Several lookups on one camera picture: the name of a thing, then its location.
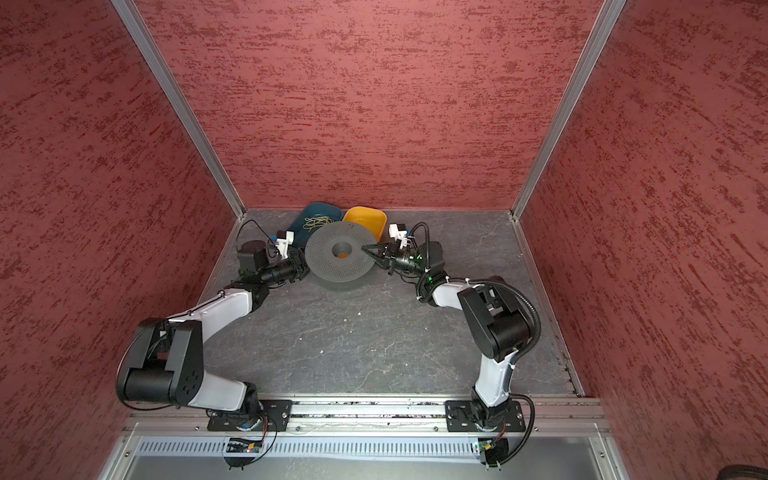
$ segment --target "black mounting plate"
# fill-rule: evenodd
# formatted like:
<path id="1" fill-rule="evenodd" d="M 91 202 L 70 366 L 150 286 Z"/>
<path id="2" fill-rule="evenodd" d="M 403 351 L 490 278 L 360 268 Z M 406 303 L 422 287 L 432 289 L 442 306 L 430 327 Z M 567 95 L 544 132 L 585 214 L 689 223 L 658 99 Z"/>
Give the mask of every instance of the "black mounting plate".
<path id="1" fill-rule="evenodd" d="M 293 402 L 291 400 L 262 400 L 261 405 L 264 407 L 264 412 L 270 417 L 267 431 L 274 432 L 277 428 L 278 432 L 285 432 L 288 427 L 288 420 L 290 420 L 290 408 Z M 208 420 L 208 431 L 247 433 L 235 428 L 234 422 L 226 417 L 216 415 L 216 412 L 211 413 L 210 420 Z"/>
<path id="2" fill-rule="evenodd" d="M 448 400 L 445 402 L 445 422 L 449 432 L 482 432 L 477 425 L 469 419 L 468 400 Z M 509 400 L 509 412 L 504 415 L 507 424 L 507 432 L 524 432 L 525 420 L 520 410 L 520 402 Z M 502 425 L 496 428 L 496 432 L 502 430 Z"/>

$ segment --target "yellow plastic container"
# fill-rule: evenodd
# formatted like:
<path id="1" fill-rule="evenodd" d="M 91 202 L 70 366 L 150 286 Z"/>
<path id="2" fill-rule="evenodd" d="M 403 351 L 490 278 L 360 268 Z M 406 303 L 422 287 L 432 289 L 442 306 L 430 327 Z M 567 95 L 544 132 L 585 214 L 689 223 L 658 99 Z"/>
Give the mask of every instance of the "yellow plastic container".
<path id="1" fill-rule="evenodd" d="M 381 241 L 386 228 L 386 214 L 375 208 L 352 207 L 344 215 L 343 221 L 363 225 L 371 230 L 377 242 Z"/>

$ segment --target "perforated disc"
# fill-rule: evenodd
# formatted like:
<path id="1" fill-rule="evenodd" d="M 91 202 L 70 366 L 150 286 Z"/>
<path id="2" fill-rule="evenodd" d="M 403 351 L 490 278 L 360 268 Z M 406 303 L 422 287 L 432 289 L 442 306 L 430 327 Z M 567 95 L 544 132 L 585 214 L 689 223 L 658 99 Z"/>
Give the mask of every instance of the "perforated disc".
<path id="1" fill-rule="evenodd" d="M 334 222 L 315 230 L 306 242 L 304 255 L 312 273 L 323 280 L 340 283 L 357 280 L 373 266 L 373 258 L 360 247 L 376 243 L 363 225 Z"/>

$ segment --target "teal plastic container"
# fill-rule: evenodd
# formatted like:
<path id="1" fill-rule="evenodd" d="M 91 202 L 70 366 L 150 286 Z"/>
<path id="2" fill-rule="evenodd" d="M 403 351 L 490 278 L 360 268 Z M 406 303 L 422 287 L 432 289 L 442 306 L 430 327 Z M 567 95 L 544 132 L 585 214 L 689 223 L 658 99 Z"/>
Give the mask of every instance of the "teal plastic container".
<path id="1" fill-rule="evenodd" d="M 293 245 L 304 248 L 315 230 L 328 223 L 341 221 L 342 217 L 338 207 L 323 202 L 313 202 L 301 210 L 287 230 L 293 232 Z"/>

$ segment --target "red wall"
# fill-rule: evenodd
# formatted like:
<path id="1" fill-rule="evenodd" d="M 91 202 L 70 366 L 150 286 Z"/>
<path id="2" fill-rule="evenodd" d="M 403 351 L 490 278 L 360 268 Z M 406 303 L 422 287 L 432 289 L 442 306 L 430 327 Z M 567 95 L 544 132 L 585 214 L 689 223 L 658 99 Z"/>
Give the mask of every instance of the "red wall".
<path id="1" fill-rule="evenodd" d="M 601 0 L 137 0 L 249 207 L 509 208 Z"/>
<path id="2" fill-rule="evenodd" d="M 633 480 L 768 466 L 768 9 L 629 0 L 523 217 Z"/>
<path id="3" fill-rule="evenodd" d="M 194 304 L 233 215 L 106 0 L 0 31 L 0 476 L 93 478 L 135 326 Z"/>

